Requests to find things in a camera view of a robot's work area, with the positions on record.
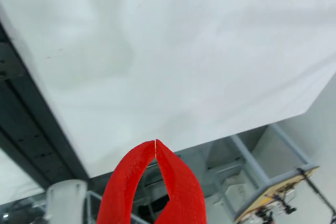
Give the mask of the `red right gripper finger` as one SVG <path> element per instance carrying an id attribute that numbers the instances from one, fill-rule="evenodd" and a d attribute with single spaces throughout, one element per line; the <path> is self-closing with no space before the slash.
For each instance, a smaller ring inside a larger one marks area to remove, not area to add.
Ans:
<path id="1" fill-rule="evenodd" d="M 160 140 L 156 159 L 169 201 L 156 223 L 207 223 L 202 188 L 192 170 Z"/>

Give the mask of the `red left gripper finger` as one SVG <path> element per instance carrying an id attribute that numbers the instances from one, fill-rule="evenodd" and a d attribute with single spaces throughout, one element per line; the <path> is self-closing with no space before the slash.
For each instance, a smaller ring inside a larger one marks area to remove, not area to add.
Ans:
<path id="1" fill-rule="evenodd" d="M 155 158 L 155 142 L 130 150 L 113 171 L 99 208 L 97 223 L 130 223 L 133 199 L 140 178 Z"/>

